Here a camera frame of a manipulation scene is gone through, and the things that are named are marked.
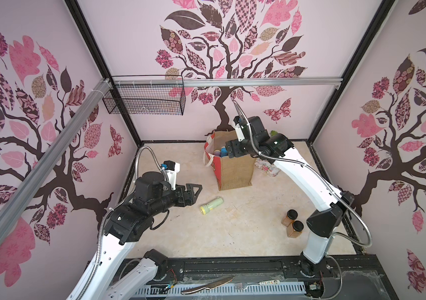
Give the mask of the brown jute tote bag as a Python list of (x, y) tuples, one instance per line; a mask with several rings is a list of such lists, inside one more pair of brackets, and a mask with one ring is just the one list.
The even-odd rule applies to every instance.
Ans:
[(214, 131), (207, 136), (204, 144), (204, 164), (211, 167), (217, 180), (219, 191), (245, 188), (252, 185), (255, 159), (250, 156), (229, 158), (215, 156), (215, 150), (221, 150), (226, 142), (237, 138), (235, 131)]

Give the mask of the light green flashlight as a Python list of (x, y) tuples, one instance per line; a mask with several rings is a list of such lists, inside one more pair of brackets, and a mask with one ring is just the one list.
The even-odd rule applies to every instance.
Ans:
[(224, 203), (224, 199), (222, 197), (216, 197), (215, 199), (211, 200), (210, 202), (201, 205), (200, 212), (203, 215), (207, 215), (209, 212), (211, 212), (215, 208), (219, 207), (223, 203)]

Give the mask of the blue flashlight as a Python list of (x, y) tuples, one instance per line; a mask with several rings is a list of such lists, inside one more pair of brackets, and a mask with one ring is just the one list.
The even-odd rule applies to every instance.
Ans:
[(226, 147), (222, 147), (220, 150), (220, 157), (226, 157), (228, 156), (228, 150), (226, 149)]

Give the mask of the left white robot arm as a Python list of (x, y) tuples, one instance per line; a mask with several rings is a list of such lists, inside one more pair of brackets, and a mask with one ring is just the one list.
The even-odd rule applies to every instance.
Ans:
[(97, 250), (70, 300), (129, 300), (148, 282), (167, 273), (167, 257), (156, 250), (146, 252), (133, 270), (117, 282), (113, 279), (129, 252), (146, 230), (156, 230), (154, 217), (168, 215), (172, 207), (184, 208), (196, 203), (202, 191), (200, 184), (177, 184), (180, 164), (159, 163), (156, 171), (139, 175), (140, 156), (152, 152), (148, 146), (138, 150), (134, 161), (132, 192), (110, 210), (100, 224)]

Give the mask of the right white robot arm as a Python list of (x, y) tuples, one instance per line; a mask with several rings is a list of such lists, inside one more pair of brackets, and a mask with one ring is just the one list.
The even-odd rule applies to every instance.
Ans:
[[(315, 207), (307, 219), (309, 236), (302, 255), (310, 264), (319, 264), (326, 256), (332, 240), (342, 236), (363, 248), (372, 246), (372, 235), (357, 212), (351, 207), (354, 196), (334, 187), (321, 176), (295, 148), (290, 139), (282, 134), (270, 136), (258, 116), (247, 117), (239, 103), (233, 100), (238, 113), (234, 119), (237, 138), (227, 142), (230, 158), (249, 155), (268, 161), (285, 173), (300, 187)], [(367, 241), (362, 242), (335, 229), (349, 211), (363, 226)]]

